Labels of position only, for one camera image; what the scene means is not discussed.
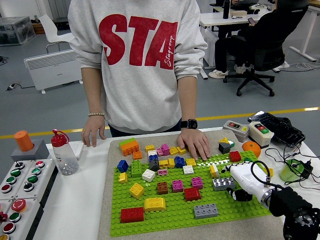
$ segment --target white chair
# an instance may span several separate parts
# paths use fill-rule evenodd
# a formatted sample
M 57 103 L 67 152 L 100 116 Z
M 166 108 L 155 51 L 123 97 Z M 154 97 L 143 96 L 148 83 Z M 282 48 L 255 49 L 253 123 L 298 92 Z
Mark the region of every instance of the white chair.
M 66 33 L 63 35 L 58 35 L 58 29 L 55 25 L 55 23 L 50 19 L 50 17 L 45 14 L 41 17 L 39 17 L 40 22 L 43 26 L 44 32 L 45 32 L 45 36 L 46 39 L 48 40 L 49 43 L 46 46 L 46 53 L 48 54 L 48 47 L 51 45 L 55 45 L 58 44 L 59 47 L 59 52 L 60 52 L 60 44 L 62 42 L 70 42 L 73 38 L 75 38 L 75 36 L 70 32 L 70 33 Z

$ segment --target black bottle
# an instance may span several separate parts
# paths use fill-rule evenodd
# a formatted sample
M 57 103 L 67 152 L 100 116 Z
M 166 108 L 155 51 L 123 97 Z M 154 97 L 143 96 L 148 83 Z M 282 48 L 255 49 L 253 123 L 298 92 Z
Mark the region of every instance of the black bottle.
M 225 0 L 223 3 L 223 19 L 229 18 L 230 1 Z

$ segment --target yellow floor stripe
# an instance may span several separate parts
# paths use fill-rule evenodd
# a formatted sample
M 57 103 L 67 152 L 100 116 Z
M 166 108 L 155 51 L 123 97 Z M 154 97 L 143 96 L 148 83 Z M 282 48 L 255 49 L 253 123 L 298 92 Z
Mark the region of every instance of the yellow floor stripe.
M 278 111 L 268 111 L 268 113 L 272 115 L 277 114 L 291 114 L 291 113 L 299 113 L 299 112 L 307 112 L 307 111 L 317 111 L 320 110 L 320 106 L 317 107 L 306 107 L 306 108 L 297 108 L 297 109 L 288 109 L 288 110 L 278 110 Z M 221 115 L 221 116 L 207 116 L 207 117 L 198 117 L 198 121 L 209 121 L 209 120 L 218 120 L 218 119 L 233 119 L 233 118 L 245 118 L 249 117 L 251 115 L 255 114 L 255 112 L 251 113 L 243 113 L 243 114 L 232 114 L 232 115 Z M 81 132 L 83 128 L 78 129 L 67 129 L 67 130 L 61 130 L 62 132 L 68 134 L 68 133 L 78 133 Z M 43 132 L 33 132 L 28 133 L 30 137 L 34 136 L 44 136 L 44 135 L 52 135 L 52 131 L 43 131 Z M 13 139 L 14 135 L 3 135 L 0 136 L 0 139 Z

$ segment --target black smartwatch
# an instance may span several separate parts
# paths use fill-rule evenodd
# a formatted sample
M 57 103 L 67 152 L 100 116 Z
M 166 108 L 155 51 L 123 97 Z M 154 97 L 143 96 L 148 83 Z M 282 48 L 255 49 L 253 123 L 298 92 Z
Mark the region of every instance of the black smartwatch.
M 181 128 L 197 129 L 198 122 L 195 119 L 189 119 L 188 121 L 182 121 L 180 126 Z

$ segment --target gray floor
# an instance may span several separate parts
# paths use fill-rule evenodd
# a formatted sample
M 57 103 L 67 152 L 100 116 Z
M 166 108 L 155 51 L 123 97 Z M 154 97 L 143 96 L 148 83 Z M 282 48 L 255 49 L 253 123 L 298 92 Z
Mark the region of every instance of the gray floor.
M 289 46 L 300 48 L 306 33 L 308 13 L 298 28 L 285 41 L 283 47 L 286 61 L 293 63 L 309 63 L 306 58 L 289 50 Z M 320 57 L 320 27 L 317 20 L 309 42 L 307 53 L 314 58 Z M 0 180 L 2 180 L 13 161 L 10 157 L 17 144 L 13 138 L 2 136 L 13 135 L 20 130 L 29 133 L 49 132 L 52 129 L 68 130 L 80 129 L 87 120 L 88 104 L 85 91 L 79 83 L 66 86 L 57 86 L 46 89 L 42 95 L 35 88 L 6 91 L 14 81 L 21 81 L 23 87 L 33 86 L 33 80 L 24 65 L 24 59 L 46 53 L 48 44 L 45 35 L 36 35 L 23 45 L 1 46 L 0 56 L 9 57 L 7 63 L 0 66 Z M 70 48 L 67 43 L 62 49 Z M 51 52 L 57 51 L 54 46 Z M 230 72 L 233 62 L 229 62 Z M 269 92 L 251 82 L 242 90 L 242 96 L 236 96 L 236 90 L 242 79 L 230 79 L 223 83 L 221 79 L 203 80 L 198 78 L 197 117 L 212 117 L 224 115 L 249 114 L 257 111 L 280 111 L 302 108 L 320 107 L 320 70 L 305 72 L 266 72 L 275 75 L 275 82 L 270 86 L 275 92 L 274 97 Z M 293 126 L 300 129 L 305 135 L 305 143 L 317 155 L 320 155 L 320 111 L 303 111 L 277 114 L 277 117 L 288 117 Z M 205 120 L 199 122 L 200 128 L 221 127 L 228 119 L 238 123 L 247 124 L 247 117 L 222 118 L 218 120 Z M 72 141 L 81 140 L 79 132 L 68 134 Z M 31 139 L 44 139 L 50 143 L 51 134 L 34 136 Z

